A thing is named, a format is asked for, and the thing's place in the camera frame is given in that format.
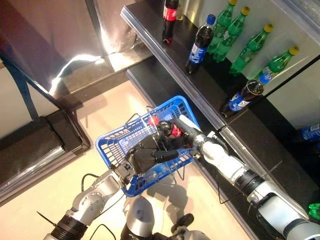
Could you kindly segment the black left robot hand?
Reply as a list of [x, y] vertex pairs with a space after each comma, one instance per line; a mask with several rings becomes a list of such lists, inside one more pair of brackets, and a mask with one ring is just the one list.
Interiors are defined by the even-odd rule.
[[128, 150], [125, 160], [137, 174], [143, 174], [156, 164], [168, 162], [178, 156], [179, 152], [166, 137], [148, 135]]

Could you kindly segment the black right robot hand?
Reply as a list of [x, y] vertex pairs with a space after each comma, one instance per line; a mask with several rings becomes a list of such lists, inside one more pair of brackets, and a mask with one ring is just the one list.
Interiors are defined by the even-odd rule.
[[189, 119], [182, 115], [182, 118], [160, 120], [156, 125], [159, 146], [163, 150], [195, 148], [194, 140], [201, 131], [188, 125], [184, 120]]

